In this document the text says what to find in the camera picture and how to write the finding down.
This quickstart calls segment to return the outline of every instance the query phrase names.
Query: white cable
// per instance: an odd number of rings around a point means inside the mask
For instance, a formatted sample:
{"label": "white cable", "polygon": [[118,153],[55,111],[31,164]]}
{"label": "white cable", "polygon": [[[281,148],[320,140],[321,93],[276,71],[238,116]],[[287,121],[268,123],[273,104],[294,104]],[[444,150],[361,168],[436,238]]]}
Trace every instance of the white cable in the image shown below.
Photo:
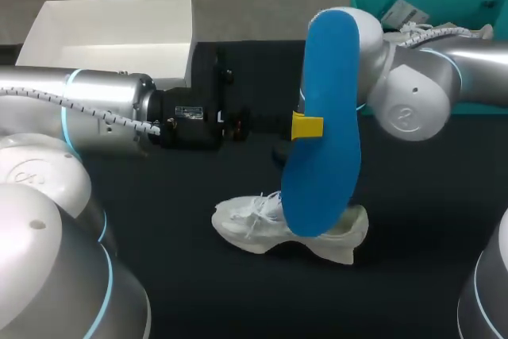
{"label": "white cable", "polygon": [[65,97],[60,97],[56,94],[36,91],[28,87],[3,87],[0,89],[0,97],[3,95],[14,95],[19,97],[39,99],[41,101],[54,103],[55,105],[90,115],[91,117],[95,117],[97,119],[102,119],[103,121],[106,121],[110,124],[129,127],[141,133],[160,135],[160,128],[158,126],[152,125],[149,122],[134,121],[132,119],[122,117],[121,115],[112,114],[109,111],[84,106],[76,101],[72,101]]}
{"label": "white cable", "polygon": [[473,33],[469,29],[461,27],[448,27],[439,29],[429,29],[415,37],[411,37],[409,40],[398,44],[399,47],[411,48],[417,44],[423,43],[427,40],[435,39],[436,37],[449,36],[449,35],[461,35],[466,37],[479,37],[479,33]]}

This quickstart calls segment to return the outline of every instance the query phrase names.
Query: blue insole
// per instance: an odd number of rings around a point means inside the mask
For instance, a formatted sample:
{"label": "blue insole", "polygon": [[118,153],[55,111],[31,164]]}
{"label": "blue insole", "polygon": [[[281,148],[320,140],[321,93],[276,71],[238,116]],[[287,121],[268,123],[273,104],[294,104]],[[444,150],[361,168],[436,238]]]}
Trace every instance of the blue insole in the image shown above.
{"label": "blue insole", "polygon": [[303,79],[306,117],[323,117],[321,138],[297,139],[282,180],[291,231],[316,237],[339,220],[355,190],[361,152],[356,119],[360,38],[352,16],[326,10],[306,40]]}

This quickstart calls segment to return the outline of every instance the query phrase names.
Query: teal container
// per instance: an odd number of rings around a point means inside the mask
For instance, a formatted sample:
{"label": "teal container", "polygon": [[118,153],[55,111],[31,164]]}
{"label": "teal container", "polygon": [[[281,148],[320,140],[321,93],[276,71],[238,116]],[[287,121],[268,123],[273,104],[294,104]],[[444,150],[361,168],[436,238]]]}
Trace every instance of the teal container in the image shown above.
{"label": "teal container", "polygon": [[[351,7],[369,12],[379,20],[397,0],[351,0]],[[508,40],[507,0],[405,0],[430,18],[427,23],[440,25],[451,22],[468,29],[481,29],[485,24],[494,27],[495,40]],[[453,114],[508,114],[508,108],[461,103]]]}

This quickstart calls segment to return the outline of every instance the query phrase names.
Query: white shoelace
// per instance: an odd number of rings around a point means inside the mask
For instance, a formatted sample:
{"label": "white shoelace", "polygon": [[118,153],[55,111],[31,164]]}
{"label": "white shoelace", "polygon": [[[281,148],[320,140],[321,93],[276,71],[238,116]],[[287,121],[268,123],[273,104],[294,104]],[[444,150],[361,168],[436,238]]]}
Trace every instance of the white shoelace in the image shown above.
{"label": "white shoelace", "polygon": [[398,44],[404,48],[410,48],[427,40],[447,35],[461,35],[466,37],[480,37],[480,33],[475,33],[462,27],[446,27],[432,29],[430,24],[416,24],[414,21],[406,23],[401,29],[401,33],[409,33],[410,39]]}
{"label": "white shoelace", "polygon": [[237,210],[233,210],[231,212],[231,218],[234,220],[236,218],[248,218],[252,215],[255,216],[254,222],[251,224],[247,234],[245,235],[245,238],[249,238],[252,232],[254,231],[254,228],[256,228],[256,225],[259,221],[265,221],[269,224],[276,224],[279,221],[275,216],[271,216],[270,212],[273,210],[273,207],[268,207],[271,200],[274,198],[277,198],[279,202],[277,203],[277,206],[280,205],[282,202],[280,199],[280,191],[273,192],[269,194],[269,196],[264,197],[263,193],[261,193],[260,196],[254,198],[251,203],[243,208],[239,208]]}

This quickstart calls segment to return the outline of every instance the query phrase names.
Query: white box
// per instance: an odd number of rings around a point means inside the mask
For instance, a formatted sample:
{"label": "white box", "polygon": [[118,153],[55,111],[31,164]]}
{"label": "white box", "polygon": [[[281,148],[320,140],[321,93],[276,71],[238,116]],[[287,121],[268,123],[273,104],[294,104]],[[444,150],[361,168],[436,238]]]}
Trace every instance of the white box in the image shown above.
{"label": "white box", "polygon": [[145,73],[158,89],[191,86],[191,0],[46,2],[16,65]]}

